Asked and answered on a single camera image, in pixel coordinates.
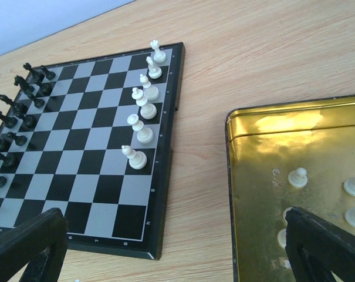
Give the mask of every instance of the wood grain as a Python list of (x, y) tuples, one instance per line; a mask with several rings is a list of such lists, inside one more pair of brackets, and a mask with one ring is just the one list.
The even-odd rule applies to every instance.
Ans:
[(154, 38), (186, 47), (162, 259), (68, 251), (62, 282), (231, 281), (226, 114), (355, 94), (355, 0), (137, 0), (1, 56), (0, 93), (15, 97), (25, 62), (146, 48)]

